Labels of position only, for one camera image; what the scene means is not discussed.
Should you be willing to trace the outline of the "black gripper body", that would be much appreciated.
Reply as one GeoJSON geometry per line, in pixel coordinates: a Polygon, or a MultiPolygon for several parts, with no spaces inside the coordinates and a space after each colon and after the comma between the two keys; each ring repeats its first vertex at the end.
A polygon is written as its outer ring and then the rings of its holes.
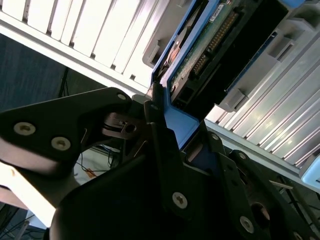
{"type": "Polygon", "coordinates": [[[166,210],[156,171],[139,158],[70,192],[56,209],[51,240],[236,240],[238,231],[208,175],[184,168],[194,212],[166,210]]]}

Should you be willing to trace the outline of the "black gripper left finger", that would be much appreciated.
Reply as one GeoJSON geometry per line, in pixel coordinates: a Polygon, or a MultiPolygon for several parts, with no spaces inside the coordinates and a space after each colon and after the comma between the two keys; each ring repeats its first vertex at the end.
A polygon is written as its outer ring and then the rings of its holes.
{"type": "Polygon", "coordinates": [[[150,162],[163,207],[188,218],[188,207],[173,199],[176,193],[188,196],[185,169],[175,134],[166,126],[163,102],[157,98],[139,103],[107,87],[0,115],[0,159],[30,183],[65,182],[81,153],[99,144],[120,146],[120,163],[107,172],[139,158],[150,162]]]}

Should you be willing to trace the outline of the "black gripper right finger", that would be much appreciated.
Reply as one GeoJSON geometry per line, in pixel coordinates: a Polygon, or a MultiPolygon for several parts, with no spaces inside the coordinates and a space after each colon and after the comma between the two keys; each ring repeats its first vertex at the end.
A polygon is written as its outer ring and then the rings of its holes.
{"type": "Polygon", "coordinates": [[[309,240],[311,229],[244,152],[226,153],[221,139],[199,126],[199,169],[207,172],[201,202],[217,240],[309,240]]]}

